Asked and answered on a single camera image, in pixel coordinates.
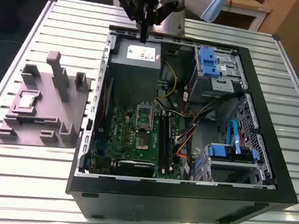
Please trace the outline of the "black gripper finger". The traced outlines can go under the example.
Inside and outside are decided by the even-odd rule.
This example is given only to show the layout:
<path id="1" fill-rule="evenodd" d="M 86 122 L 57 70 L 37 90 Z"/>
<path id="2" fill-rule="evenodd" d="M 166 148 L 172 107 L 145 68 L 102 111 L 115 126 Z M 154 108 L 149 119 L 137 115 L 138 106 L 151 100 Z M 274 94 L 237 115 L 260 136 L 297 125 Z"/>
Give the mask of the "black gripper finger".
<path id="1" fill-rule="evenodd" d="M 142 42 L 145 43 L 148 34 L 149 34 L 149 27 L 153 25 L 159 25 L 166 17 L 175 11 L 176 5 L 175 4 L 165 4 L 158 8 L 157 10 L 154 10 L 153 4 L 146 3 L 146 10 L 145 10 L 145 22 L 144 22 L 144 28 L 143 28 L 143 40 Z"/>
<path id="2" fill-rule="evenodd" d="M 119 4 L 124 9 L 125 13 L 127 14 L 128 18 L 131 21 L 134 21 L 136 23 L 137 28 L 140 30 L 140 42 L 143 43 L 144 41 L 144 30 L 142 27 L 142 24 L 139 23 L 141 21 L 140 16 L 140 9 L 138 7 L 138 1 L 137 0 L 118 0 Z"/>

